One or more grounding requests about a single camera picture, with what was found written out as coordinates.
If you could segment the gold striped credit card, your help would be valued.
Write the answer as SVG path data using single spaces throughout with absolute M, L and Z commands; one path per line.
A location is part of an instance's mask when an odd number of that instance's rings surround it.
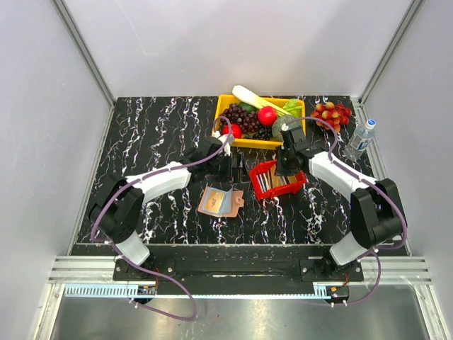
M 217 190 L 211 190 L 207 194 L 203 209 L 211 213 L 218 213 L 220 211 L 220 208 L 222 207 L 224 198 L 225 193 Z

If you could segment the pink leather card holder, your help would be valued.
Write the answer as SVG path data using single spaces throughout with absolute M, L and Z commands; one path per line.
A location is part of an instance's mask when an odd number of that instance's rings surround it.
M 197 211 L 213 217 L 236 217 L 244 206 L 243 191 L 206 186 Z

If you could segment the red plastic bin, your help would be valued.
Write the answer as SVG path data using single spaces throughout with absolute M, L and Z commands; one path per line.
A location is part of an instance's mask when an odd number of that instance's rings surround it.
M 276 160 L 261 162 L 249 171 L 250 180 L 258 200 L 272 199 L 277 196 L 298 193 L 306 183 L 306 176 L 303 171 L 300 171 L 295 175 L 297 177 L 297 183 L 262 192 L 258 184 L 257 175 L 264 173 L 269 169 L 276 170 L 276 163 Z

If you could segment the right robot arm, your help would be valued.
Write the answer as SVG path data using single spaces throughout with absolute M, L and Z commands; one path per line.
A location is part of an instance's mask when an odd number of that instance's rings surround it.
M 321 264 L 325 277 L 336 281 L 354 260 L 397 235 L 407 236 L 401 199 L 392 180 L 361 174 L 327 149 L 307 142 L 301 127 L 284 124 L 281 135 L 276 173 L 293 176 L 302 171 L 327 183 L 350 204 L 350 231 L 329 249 Z

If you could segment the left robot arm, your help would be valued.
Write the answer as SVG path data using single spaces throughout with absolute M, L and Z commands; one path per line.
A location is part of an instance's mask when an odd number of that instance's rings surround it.
M 97 242 L 96 233 L 101 231 L 112 247 L 130 260 L 128 269 L 136 279 L 150 277 L 154 270 L 149 259 L 151 252 L 136 231 L 142 208 L 155 198 L 209 177 L 215 181 L 231 180 L 233 142 L 233 135 L 216 132 L 159 169 L 135 176 L 108 176 L 87 210 L 93 224 L 91 240 Z

